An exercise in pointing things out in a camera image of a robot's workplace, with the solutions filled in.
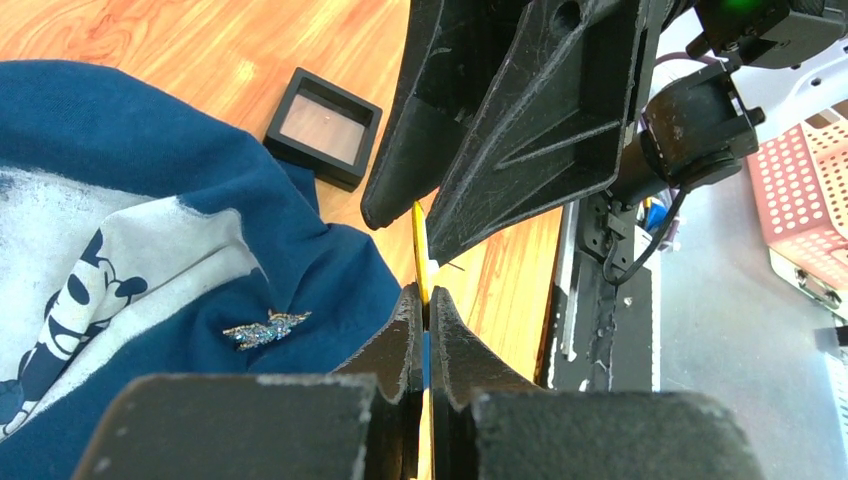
tabletop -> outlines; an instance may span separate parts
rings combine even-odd
[[[382,134],[409,0],[0,0],[0,12],[0,60],[115,67],[261,139],[298,66],[380,106]],[[368,230],[359,211],[362,190],[318,181],[321,217],[368,231],[398,281],[413,281],[409,214]],[[423,203],[429,208],[432,196]],[[557,209],[508,228],[455,259],[456,267],[443,267],[434,281],[448,288],[469,327],[528,378],[536,369],[559,225]]]

small square box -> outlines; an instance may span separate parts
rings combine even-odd
[[[382,110],[297,68],[262,142],[274,158],[352,192],[365,176]]]

black cable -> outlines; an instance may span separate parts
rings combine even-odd
[[[657,250],[657,247],[662,243],[663,238],[665,238],[665,234],[668,232],[669,227],[671,226],[671,222],[674,221],[674,217],[677,216],[677,212],[680,211],[680,207],[683,205],[683,200],[686,199],[686,194],[688,192],[681,188],[680,192],[677,194],[677,198],[671,202],[671,207],[668,209],[668,212],[665,214],[665,218],[663,219],[663,223],[660,224],[657,231],[654,233],[653,238],[651,238],[651,243],[648,244],[648,248],[642,252],[642,255],[639,255],[639,258],[636,259],[633,264],[630,265],[630,268],[624,271],[620,277],[615,278],[613,276],[613,263],[615,262],[615,255],[618,252],[618,240],[616,240],[615,236],[610,234],[610,249],[607,252],[607,258],[604,260],[604,280],[607,281],[610,285],[619,286],[624,282],[630,280],[636,272],[648,261],[651,255]]]

yellow object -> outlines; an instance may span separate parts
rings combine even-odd
[[[412,246],[415,250],[415,279],[418,282],[418,293],[421,295],[421,306],[430,305],[430,275],[427,266],[430,262],[430,252],[427,248],[427,223],[421,203],[412,206]]]

sparkly brooch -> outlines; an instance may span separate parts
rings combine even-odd
[[[274,313],[268,310],[268,323],[251,323],[224,330],[224,335],[238,342],[238,350],[258,347],[279,340],[291,333],[291,329],[309,318],[312,312],[301,315]]]

